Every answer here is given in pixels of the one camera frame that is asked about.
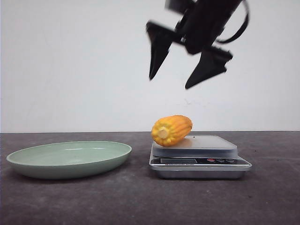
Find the white wall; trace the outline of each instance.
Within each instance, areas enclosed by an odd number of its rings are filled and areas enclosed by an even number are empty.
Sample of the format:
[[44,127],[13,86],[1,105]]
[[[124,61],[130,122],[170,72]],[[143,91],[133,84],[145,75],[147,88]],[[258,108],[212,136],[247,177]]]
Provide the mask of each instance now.
[[163,0],[2,0],[1,131],[150,131],[173,114],[194,131],[300,130],[300,1],[249,2],[227,73],[185,90],[200,55],[178,45],[148,80],[146,22],[181,18]]

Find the digital kitchen scale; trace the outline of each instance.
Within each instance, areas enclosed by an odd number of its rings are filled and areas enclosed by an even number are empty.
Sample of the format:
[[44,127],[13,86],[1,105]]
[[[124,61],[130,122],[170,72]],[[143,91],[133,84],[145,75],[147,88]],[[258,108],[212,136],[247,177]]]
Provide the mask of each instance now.
[[236,145],[215,135],[186,136],[171,147],[153,142],[149,165],[161,178],[238,179],[251,163]]

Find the green plate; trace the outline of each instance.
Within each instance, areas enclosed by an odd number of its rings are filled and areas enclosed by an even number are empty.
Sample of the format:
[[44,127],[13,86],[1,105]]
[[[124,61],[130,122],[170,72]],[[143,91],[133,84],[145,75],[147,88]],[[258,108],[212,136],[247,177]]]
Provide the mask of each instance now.
[[118,142],[63,142],[22,149],[6,159],[25,176],[70,179],[112,170],[124,163],[130,152],[129,145]]

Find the plate rim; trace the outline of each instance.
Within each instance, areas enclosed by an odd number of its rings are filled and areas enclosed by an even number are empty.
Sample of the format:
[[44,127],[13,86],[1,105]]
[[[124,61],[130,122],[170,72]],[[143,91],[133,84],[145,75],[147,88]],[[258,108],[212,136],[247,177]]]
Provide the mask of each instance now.
[[[116,144],[121,144],[121,145],[125,145],[127,147],[129,147],[128,151],[122,155],[119,155],[117,157],[113,157],[113,158],[110,158],[110,159],[105,159],[105,160],[98,160],[98,161],[95,161],[95,162],[87,162],[87,163],[74,163],[74,164],[67,164],[67,165],[33,165],[33,164],[26,164],[26,163],[19,163],[17,161],[14,161],[12,159],[10,159],[10,157],[13,155],[13,154],[16,154],[20,151],[24,151],[24,150],[27,150],[27,149],[32,149],[32,148],[37,148],[37,147],[42,147],[42,146],[49,146],[49,145],[56,145],[56,144],[64,144],[64,143],[90,143],[90,142],[96,142],[96,143],[116,143]],[[120,158],[120,157],[123,157],[123,156],[126,156],[128,155],[129,153],[131,153],[132,151],[132,147],[128,144],[125,144],[125,143],[121,143],[121,142],[112,142],[112,141],[73,141],[73,142],[56,142],[56,143],[50,143],[50,144],[41,144],[41,145],[37,145],[37,146],[32,146],[32,147],[28,147],[28,148],[24,148],[24,149],[20,149],[20,150],[17,150],[17,151],[14,151],[12,153],[10,153],[9,155],[6,156],[6,160],[11,163],[11,164],[15,164],[15,165],[22,165],[22,166],[32,166],[32,167],[58,167],[58,166],[74,166],[74,165],[87,165],[87,164],[94,164],[94,163],[100,163],[100,162],[105,162],[105,161],[109,161],[109,160],[113,160],[113,159],[117,159],[117,158]]]

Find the gray table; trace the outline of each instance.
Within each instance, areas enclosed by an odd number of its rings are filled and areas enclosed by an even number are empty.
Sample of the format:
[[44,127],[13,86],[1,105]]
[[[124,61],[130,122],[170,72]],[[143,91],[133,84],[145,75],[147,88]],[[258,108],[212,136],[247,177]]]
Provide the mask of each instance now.
[[[1,224],[300,224],[300,132],[193,134],[236,144],[253,170],[241,180],[161,180],[149,169],[147,132],[2,134]],[[117,169],[74,180],[27,178],[5,160],[22,148],[85,140],[133,150]]]

